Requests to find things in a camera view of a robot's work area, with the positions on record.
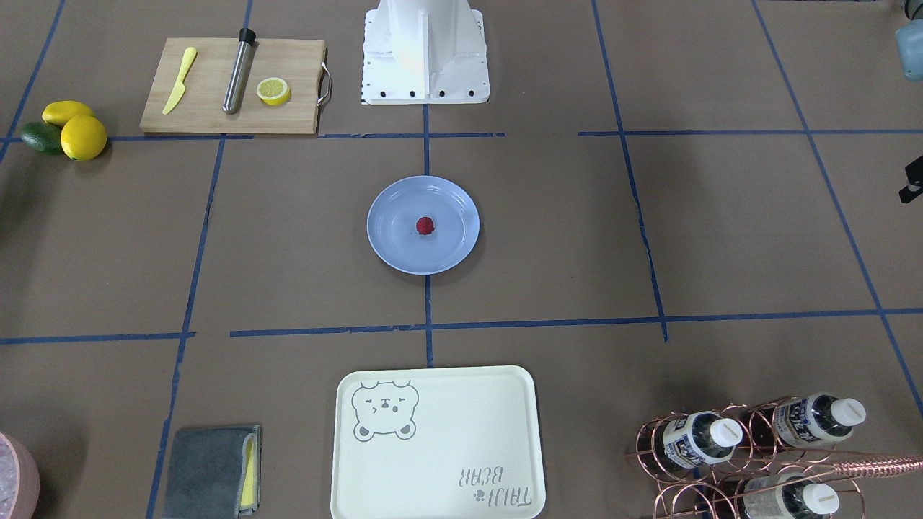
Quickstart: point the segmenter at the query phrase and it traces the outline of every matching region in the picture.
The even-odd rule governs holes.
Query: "wooden cutting board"
[[[145,132],[179,133],[284,133],[313,134],[318,131],[320,63],[327,45],[320,40],[260,40],[253,57],[240,111],[222,110],[234,59],[236,38],[170,38],[163,46],[141,116]],[[186,93],[167,115],[163,106],[170,98],[183,51],[196,47],[198,55],[186,76]],[[285,79],[292,99],[268,106],[257,97],[257,85],[265,78]]]

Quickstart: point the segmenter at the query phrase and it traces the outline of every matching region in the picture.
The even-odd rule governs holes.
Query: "white bottle cap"
[[[830,405],[833,419],[842,425],[852,427],[865,421],[865,407],[855,398],[842,398]]]
[[[722,447],[734,447],[744,439],[744,429],[730,418],[715,420],[708,432],[712,435],[712,440]]]
[[[808,510],[814,513],[826,515],[840,509],[840,496],[836,495],[836,490],[832,489],[830,485],[812,483],[805,487],[801,496],[804,498]]]

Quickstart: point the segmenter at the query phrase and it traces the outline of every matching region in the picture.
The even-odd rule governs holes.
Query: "yellow knife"
[[[183,94],[186,93],[186,85],[183,84],[183,81],[186,80],[186,74],[189,73],[189,68],[196,59],[196,54],[198,54],[196,47],[187,47],[183,53],[183,63],[179,66],[174,91],[170,93],[170,99],[167,100],[166,106],[163,107],[164,115],[169,114],[179,103],[179,100],[183,99]]]

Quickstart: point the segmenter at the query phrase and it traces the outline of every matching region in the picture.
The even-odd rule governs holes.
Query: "bear drawing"
[[[409,440],[416,432],[414,408],[420,395],[407,380],[397,382],[362,382],[353,393],[353,408],[357,423],[353,429],[359,441],[369,441],[376,434],[394,434]]]

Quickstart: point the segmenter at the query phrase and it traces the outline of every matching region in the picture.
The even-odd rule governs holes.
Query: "folded cloth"
[[[163,519],[235,519],[259,505],[259,425],[176,431]]]

